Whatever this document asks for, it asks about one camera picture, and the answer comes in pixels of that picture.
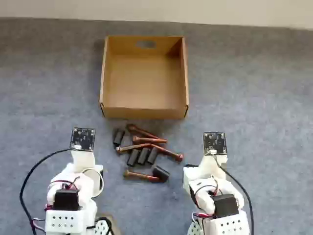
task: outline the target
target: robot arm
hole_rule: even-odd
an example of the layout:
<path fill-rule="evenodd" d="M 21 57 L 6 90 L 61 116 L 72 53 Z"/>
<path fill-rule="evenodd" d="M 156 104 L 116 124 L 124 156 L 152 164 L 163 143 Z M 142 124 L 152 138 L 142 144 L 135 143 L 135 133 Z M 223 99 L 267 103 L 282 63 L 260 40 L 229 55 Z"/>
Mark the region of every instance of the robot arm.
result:
<path fill-rule="evenodd" d="M 103 189 L 103 166 L 95 164 L 94 134 L 94 129 L 73 129 L 70 144 L 73 162 L 48 186 L 46 235 L 94 235 L 100 228 L 100 225 L 95 226 L 97 205 L 93 198 Z M 99 223 L 102 232 L 108 235 L 112 229 L 109 223 Z"/>
<path fill-rule="evenodd" d="M 183 168 L 183 188 L 200 210 L 193 213 L 193 223 L 187 234 L 249 235 L 248 219 L 243 211 L 244 197 L 226 180 L 221 167 L 227 162 L 224 133 L 204 133 L 203 144 L 204 156 L 200 165 Z"/>

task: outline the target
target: metal bolt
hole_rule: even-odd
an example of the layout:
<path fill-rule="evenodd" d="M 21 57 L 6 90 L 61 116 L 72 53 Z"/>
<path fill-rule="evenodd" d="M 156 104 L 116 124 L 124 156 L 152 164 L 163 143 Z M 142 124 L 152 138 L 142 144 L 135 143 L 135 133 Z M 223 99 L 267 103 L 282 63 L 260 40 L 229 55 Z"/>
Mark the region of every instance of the metal bolt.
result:
<path fill-rule="evenodd" d="M 142 144 L 129 145 L 129 146 L 125 146 L 125 147 L 118 146 L 115 148 L 115 150 L 117 151 L 117 153 L 122 153 L 122 152 L 125 152 L 128 150 L 143 148 L 146 146 L 150 146 L 150 144 L 149 143 L 142 143 Z"/>
<path fill-rule="evenodd" d="M 143 138 L 138 136 L 133 136 L 133 142 L 145 142 L 145 143 L 167 143 L 166 139 L 153 139 L 153 138 Z"/>
<path fill-rule="evenodd" d="M 128 177 L 136 177 L 142 180 L 148 180 L 149 182 L 160 182 L 160 179 L 158 177 L 155 176 L 151 176 L 151 175 L 145 175 L 145 174 L 141 174 L 141 173 L 136 173 L 136 172 L 131 172 L 129 170 L 126 170 L 124 172 L 124 177 L 128 178 Z"/>
<path fill-rule="evenodd" d="M 182 153 L 174 153 L 170 150 L 167 150 L 165 148 L 162 148 L 161 146 L 158 146 L 158 145 L 155 145 L 155 144 L 151 144 L 152 147 L 155 147 L 155 148 L 158 148 L 160 152 L 166 154 L 166 155 L 169 155 L 169 156 L 172 156 L 175 158 L 176 161 L 178 162 L 181 162 L 184 158 L 183 154 Z"/>
<path fill-rule="evenodd" d="M 143 129 L 140 129 L 139 127 L 135 126 L 134 124 L 128 124 L 126 126 L 126 128 L 129 130 L 129 132 L 137 132 L 139 134 L 142 134 L 146 137 L 149 137 L 149 138 L 153 138 L 153 139 L 159 139 L 159 137 L 151 134 L 150 132 L 148 131 L 145 131 Z"/>

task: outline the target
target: box handle hole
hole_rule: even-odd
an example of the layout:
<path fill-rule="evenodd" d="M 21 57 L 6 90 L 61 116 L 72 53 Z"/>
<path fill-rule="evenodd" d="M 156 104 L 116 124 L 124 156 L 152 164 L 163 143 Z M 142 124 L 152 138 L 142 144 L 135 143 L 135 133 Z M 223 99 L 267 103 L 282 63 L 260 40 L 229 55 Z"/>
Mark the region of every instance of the box handle hole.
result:
<path fill-rule="evenodd" d="M 154 49 L 156 48 L 156 43 L 153 41 L 138 41 L 136 43 L 136 47 Z"/>

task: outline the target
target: black tube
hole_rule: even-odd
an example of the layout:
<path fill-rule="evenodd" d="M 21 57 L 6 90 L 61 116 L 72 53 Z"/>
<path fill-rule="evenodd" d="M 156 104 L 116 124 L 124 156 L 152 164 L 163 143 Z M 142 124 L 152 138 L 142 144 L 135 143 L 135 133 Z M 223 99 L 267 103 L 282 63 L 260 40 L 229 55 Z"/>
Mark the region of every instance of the black tube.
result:
<path fill-rule="evenodd" d="M 170 177 L 170 173 L 163 168 L 159 167 L 158 165 L 152 171 L 152 175 L 160 178 L 162 182 L 165 182 Z"/>
<path fill-rule="evenodd" d="M 118 129 L 115 133 L 113 144 L 115 147 L 118 147 L 121 145 L 123 137 L 124 137 L 125 131 Z"/>
<path fill-rule="evenodd" d="M 153 165 L 157 159 L 157 153 L 158 153 L 158 148 L 153 147 L 150 154 L 149 154 L 147 163 Z"/>
<path fill-rule="evenodd" d="M 137 163 L 139 165 L 145 165 L 145 162 L 148 158 L 148 154 L 149 154 L 149 149 L 148 148 L 143 148 L 140 152 L 139 158 Z"/>
<path fill-rule="evenodd" d="M 132 153 L 130 154 L 130 156 L 128 158 L 127 165 L 135 166 L 138 156 L 139 156 L 139 150 L 133 149 Z"/>

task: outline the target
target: wall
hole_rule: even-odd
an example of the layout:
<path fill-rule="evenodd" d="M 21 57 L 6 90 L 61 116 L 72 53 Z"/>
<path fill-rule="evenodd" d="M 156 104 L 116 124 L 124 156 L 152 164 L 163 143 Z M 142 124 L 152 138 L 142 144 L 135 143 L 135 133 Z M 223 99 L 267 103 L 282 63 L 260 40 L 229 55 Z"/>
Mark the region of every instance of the wall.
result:
<path fill-rule="evenodd" d="M 312 0 L 0 0 L 0 17 L 313 28 Z"/>

